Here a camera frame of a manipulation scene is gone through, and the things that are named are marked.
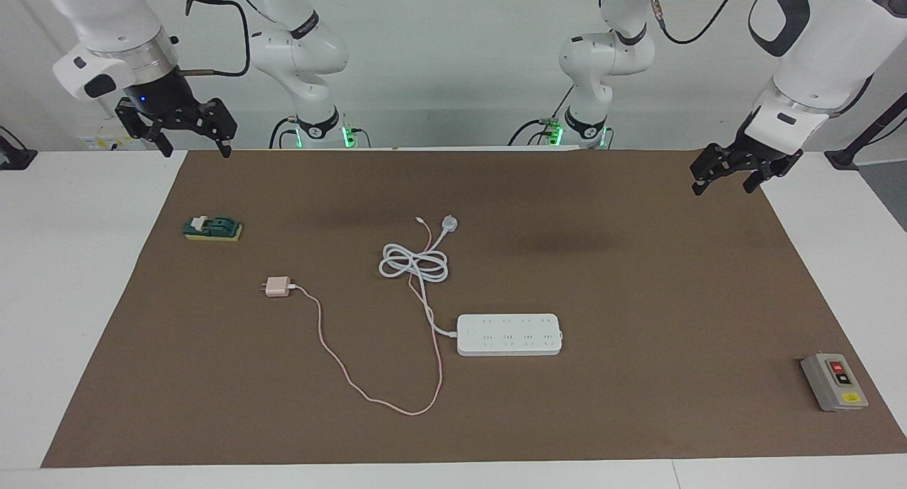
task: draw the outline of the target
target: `brown mat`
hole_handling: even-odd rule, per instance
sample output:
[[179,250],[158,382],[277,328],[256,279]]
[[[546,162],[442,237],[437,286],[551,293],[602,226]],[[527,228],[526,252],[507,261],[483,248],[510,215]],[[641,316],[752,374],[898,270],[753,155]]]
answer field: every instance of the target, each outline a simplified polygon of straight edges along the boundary
[[[907,451],[767,199],[723,179],[694,198],[692,153],[188,156],[54,443],[51,466],[826,456]],[[324,353],[326,306],[354,380],[405,408],[434,390],[429,330],[382,246],[418,249],[456,214],[429,288],[438,322],[553,312],[564,348],[463,359],[441,338],[435,408],[365,402]],[[239,243],[181,236],[198,214]],[[870,400],[821,412],[797,364],[842,352]]]

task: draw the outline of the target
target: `green and yellow object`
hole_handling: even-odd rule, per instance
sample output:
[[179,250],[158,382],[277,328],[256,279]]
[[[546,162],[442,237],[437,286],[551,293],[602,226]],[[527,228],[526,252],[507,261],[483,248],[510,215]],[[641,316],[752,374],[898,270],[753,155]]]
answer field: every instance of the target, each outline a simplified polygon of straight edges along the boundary
[[192,218],[182,225],[182,235],[193,241],[237,241],[242,234],[242,224],[228,215]]

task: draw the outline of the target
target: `white wall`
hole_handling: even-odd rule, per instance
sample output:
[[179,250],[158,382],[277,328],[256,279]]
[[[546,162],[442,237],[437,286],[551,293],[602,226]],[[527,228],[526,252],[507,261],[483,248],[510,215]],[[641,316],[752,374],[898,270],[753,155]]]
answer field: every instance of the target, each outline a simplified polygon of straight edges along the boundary
[[[35,46],[74,43],[66,21],[46,0],[25,0],[37,12],[47,35]],[[448,146],[503,144],[529,118],[551,114],[570,80],[560,72],[557,56],[567,37],[602,30],[596,0],[312,0],[321,18],[344,36],[351,50],[343,73],[327,77],[337,103],[349,120],[367,128],[376,145]],[[686,36],[699,30],[721,0],[662,0],[668,28]],[[650,25],[658,46],[655,65],[634,77],[616,78],[615,104],[609,124],[616,147],[696,149],[710,141],[732,140],[740,121],[765,85],[775,60],[752,42],[745,15],[753,0],[732,0],[709,34],[687,47],[671,45]],[[18,0],[0,0],[7,11]],[[179,0],[150,0],[167,30],[179,35],[184,68],[239,69],[243,60],[240,22],[227,7],[197,5],[184,18]],[[249,11],[253,30],[268,23]],[[37,23],[27,17],[0,18],[4,41]],[[16,80],[32,95],[14,102],[51,109],[65,101],[50,73],[55,57],[45,51],[19,50],[27,59],[4,57],[0,78]],[[807,149],[843,147],[907,89],[903,69],[907,45],[886,63],[861,103],[832,120]],[[43,73],[30,82],[25,75]],[[206,101],[226,101],[240,131],[236,145],[262,147],[276,120],[291,114],[283,89],[262,73],[242,79],[195,78],[192,86]],[[10,117],[0,101],[0,121]],[[84,109],[97,118],[101,107]],[[43,122],[17,130],[48,147],[69,149],[59,141],[71,133],[72,120],[55,115],[56,138],[43,138]],[[174,136],[178,147],[212,147],[194,136]],[[864,151],[862,160],[907,159],[907,130]]]

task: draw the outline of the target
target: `gray floor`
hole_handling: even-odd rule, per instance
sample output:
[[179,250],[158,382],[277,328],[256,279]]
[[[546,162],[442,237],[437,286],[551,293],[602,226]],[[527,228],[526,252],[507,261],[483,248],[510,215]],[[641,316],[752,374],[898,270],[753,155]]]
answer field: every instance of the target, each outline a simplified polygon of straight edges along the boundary
[[860,175],[907,230],[907,162],[861,165]]

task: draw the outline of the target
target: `switch box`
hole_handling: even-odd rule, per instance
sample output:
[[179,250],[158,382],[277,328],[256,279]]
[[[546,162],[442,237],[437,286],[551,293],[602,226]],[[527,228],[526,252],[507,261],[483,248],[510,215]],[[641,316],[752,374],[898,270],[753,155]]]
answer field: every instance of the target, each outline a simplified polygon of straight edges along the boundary
[[554,314],[467,314],[456,321],[461,356],[553,356],[561,340]]
[[823,411],[850,411],[869,405],[843,354],[813,354],[800,362]]

